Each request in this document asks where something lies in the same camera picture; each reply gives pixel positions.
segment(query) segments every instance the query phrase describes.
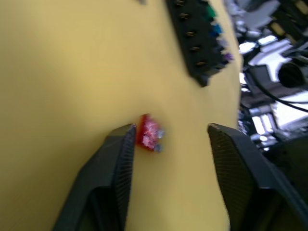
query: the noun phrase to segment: green fuse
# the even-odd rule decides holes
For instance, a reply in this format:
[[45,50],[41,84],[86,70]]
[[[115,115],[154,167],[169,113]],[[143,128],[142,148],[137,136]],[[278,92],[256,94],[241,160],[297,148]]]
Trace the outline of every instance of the green fuse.
[[207,6],[206,10],[207,10],[209,17],[212,17],[212,18],[216,17],[216,12],[214,11],[214,9],[210,5]]

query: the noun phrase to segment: blue fuse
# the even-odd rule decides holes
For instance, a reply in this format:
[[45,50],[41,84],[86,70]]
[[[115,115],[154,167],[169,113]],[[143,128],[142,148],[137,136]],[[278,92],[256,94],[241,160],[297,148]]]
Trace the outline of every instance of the blue fuse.
[[222,29],[221,26],[217,23],[216,25],[213,26],[214,30],[216,33],[221,34],[222,33]]

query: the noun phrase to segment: yellow surface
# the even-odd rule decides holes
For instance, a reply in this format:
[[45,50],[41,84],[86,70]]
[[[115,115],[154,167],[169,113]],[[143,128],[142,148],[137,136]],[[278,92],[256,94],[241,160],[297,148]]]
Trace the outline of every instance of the yellow surface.
[[78,170],[114,128],[152,113],[164,152],[137,148],[128,231],[225,231],[206,126],[236,126],[240,57],[188,77],[164,0],[0,2],[0,230],[50,230]]

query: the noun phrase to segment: yellow table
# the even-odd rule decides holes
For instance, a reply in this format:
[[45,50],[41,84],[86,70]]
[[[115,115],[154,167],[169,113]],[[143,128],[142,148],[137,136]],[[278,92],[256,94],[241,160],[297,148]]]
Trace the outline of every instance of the yellow table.
[[0,2],[0,230],[50,230],[78,170],[114,128],[151,113],[164,152],[135,153],[128,231],[225,231],[206,127],[235,127],[241,59],[200,88],[164,0]]

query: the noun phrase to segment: red automotive fuse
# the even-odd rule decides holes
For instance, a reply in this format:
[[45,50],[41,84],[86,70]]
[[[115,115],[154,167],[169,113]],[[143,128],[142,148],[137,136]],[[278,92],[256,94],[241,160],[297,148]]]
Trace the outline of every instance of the red automotive fuse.
[[149,151],[161,152],[162,146],[158,142],[164,134],[165,132],[150,114],[141,116],[140,127],[137,134],[137,145]]

